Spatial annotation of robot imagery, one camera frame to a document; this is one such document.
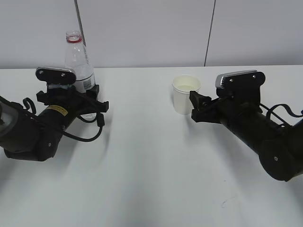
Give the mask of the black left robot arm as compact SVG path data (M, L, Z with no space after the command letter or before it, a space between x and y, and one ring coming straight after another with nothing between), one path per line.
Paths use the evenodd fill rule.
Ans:
M78 92L75 87L40 91L38 102L47 107L36 115L36 108L30 98L23 104L0 99L0 146L6 157L17 160L45 161L54 157L62 136L80 142L92 142L102 133L105 126L104 113L109 102L99 102L96 98L99 86L95 85L87 93ZM92 138L81 138L67 133L67 128L75 119L85 123L83 115L96 114L94 121L99 128Z

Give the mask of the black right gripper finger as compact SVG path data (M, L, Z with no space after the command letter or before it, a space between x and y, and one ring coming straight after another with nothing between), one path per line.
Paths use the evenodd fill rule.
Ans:
M196 91L190 91L189 100L195 110L200 111L207 106L211 101L211 97L199 94Z

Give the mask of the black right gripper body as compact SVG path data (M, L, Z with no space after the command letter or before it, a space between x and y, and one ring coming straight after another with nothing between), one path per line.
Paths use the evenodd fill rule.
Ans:
M191 98L191 103L194 107L191 113L191 119L195 122L220 123L217 107L227 98L217 98L206 102L201 108L198 107L198 100Z

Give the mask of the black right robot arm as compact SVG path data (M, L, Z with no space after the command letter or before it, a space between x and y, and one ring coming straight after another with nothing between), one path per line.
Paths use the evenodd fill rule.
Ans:
M232 97L212 100L191 91L191 118L195 122L222 124L260 160L264 170L274 179L289 181L303 173L303 122L277 124L270 119L272 110L262 114L254 103L237 103Z

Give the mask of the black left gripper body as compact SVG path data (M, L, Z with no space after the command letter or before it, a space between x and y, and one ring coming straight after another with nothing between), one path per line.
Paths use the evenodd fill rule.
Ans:
M57 105L76 115L85 115L108 111L109 102L98 101L98 94L99 85L95 85L86 93L80 93L75 86L71 86L67 89L53 88L48 89L47 92L40 91L36 97L38 102L44 105Z

